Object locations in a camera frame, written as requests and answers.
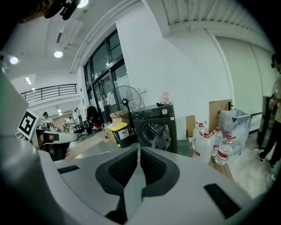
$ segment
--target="cardboard box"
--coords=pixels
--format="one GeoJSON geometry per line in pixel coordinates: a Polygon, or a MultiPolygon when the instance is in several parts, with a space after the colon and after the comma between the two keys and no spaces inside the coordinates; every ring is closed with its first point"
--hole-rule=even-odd
{"type": "Polygon", "coordinates": [[[119,123],[128,123],[129,121],[129,115],[128,111],[117,111],[115,113],[111,113],[110,117],[112,118],[112,123],[119,124],[119,123]]]}
{"type": "Polygon", "coordinates": [[[232,100],[209,102],[209,131],[212,131],[218,126],[219,113],[222,110],[228,110],[228,102],[232,103],[232,100]]]}
{"type": "Polygon", "coordinates": [[[193,136],[193,130],[194,130],[195,126],[196,126],[196,124],[195,124],[195,115],[186,116],[185,117],[185,121],[186,121],[186,131],[187,131],[186,136],[188,138],[191,138],[193,136]]]}
{"type": "Polygon", "coordinates": [[[116,143],[117,141],[115,140],[115,137],[112,133],[112,131],[109,129],[109,127],[104,128],[104,132],[106,133],[107,138],[109,139],[110,142],[116,143]]]}

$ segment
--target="office chair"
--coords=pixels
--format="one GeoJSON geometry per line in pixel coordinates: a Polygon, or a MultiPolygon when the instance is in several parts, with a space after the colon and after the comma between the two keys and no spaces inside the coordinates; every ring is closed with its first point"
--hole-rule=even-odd
{"type": "Polygon", "coordinates": [[[74,134],[78,134],[78,138],[82,137],[83,139],[85,139],[84,136],[87,134],[83,134],[83,132],[85,131],[85,127],[83,126],[81,115],[78,116],[78,118],[79,118],[79,124],[73,127],[75,129],[74,134]]]}

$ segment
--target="water bottle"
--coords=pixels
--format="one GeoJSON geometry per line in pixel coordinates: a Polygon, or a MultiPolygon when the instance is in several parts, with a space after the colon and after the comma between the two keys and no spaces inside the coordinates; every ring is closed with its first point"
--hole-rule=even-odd
{"type": "Polygon", "coordinates": [[[214,143],[214,146],[213,146],[213,150],[212,150],[212,156],[216,156],[217,153],[218,153],[218,149],[220,147],[220,143],[222,142],[223,140],[223,133],[222,133],[222,128],[219,128],[217,127],[213,133],[214,133],[214,136],[215,136],[215,143],[214,143]]]}
{"type": "Polygon", "coordinates": [[[215,161],[218,165],[223,166],[227,163],[229,155],[234,151],[234,139],[231,134],[228,134],[226,138],[220,144],[218,153],[215,157],[215,161]]]}
{"type": "Polygon", "coordinates": [[[210,136],[209,133],[204,134],[200,131],[200,137],[197,138],[195,143],[194,156],[205,163],[209,163],[211,159],[211,153],[215,142],[215,137],[210,136]]]}
{"type": "Polygon", "coordinates": [[[202,133],[206,133],[207,132],[207,128],[204,126],[204,123],[207,124],[207,122],[203,122],[203,123],[197,123],[198,126],[196,126],[193,130],[193,135],[192,135],[192,149],[195,150],[195,141],[196,138],[200,138],[200,134],[199,132],[201,131],[202,133]]]}

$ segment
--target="shoe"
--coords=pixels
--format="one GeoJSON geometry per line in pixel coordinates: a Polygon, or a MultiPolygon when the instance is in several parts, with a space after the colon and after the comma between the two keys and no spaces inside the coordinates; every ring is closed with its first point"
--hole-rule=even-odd
{"type": "Polygon", "coordinates": [[[259,163],[263,163],[263,158],[261,158],[259,155],[257,155],[258,156],[258,161],[259,161],[259,163]]]}
{"type": "Polygon", "coordinates": [[[270,160],[268,160],[268,159],[266,159],[266,163],[270,166],[271,169],[273,169],[274,166],[275,166],[275,165],[271,165],[271,164],[270,164],[270,160]]]}

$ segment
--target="window frame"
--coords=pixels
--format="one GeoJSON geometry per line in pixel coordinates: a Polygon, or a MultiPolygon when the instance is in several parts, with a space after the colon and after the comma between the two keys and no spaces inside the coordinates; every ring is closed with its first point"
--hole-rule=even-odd
{"type": "MultiPolygon", "coordinates": [[[[124,62],[124,57],[123,57],[123,53],[118,56],[116,59],[112,59],[112,54],[111,54],[111,50],[110,50],[110,42],[109,39],[115,35],[118,31],[115,30],[113,31],[108,37],[106,37],[101,44],[96,48],[96,50],[93,52],[93,54],[89,57],[87,63],[84,65],[84,73],[85,73],[85,79],[87,76],[87,69],[86,66],[88,65],[88,63],[90,63],[90,72],[92,73],[91,76],[91,81],[88,82],[88,84],[86,83],[85,80],[85,84],[86,84],[86,91],[90,92],[93,90],[94,85],[96,85],[104,76],[107,76],[107,74],[109,73],[109,76],[111,78],[112,81],[112,88],[115,89],[115,81],[116,81],[116,76],[114,73],[114,70],[117,69],[118,67],[120,67],[121,65],[125,64],[124,62]],[[105,44],[106,46],[106,50],[107,50],[107,59],[108,59],[108,66],[105,66],[104,69],[102,69],[101,71],[101,75],[95,80],[94,79],[94,65],[93,65],[93,56],[100,50],[100,48],[105,44]]],[[[96,97],[96,93],[93,91],[94,94],[94,99],[96,102],[96,105],[98,107],[98,103],[97,103],[97,97],[96,97]]],[[[101,109],[98,107],[98,112],[101,115],[101,109]]]]}

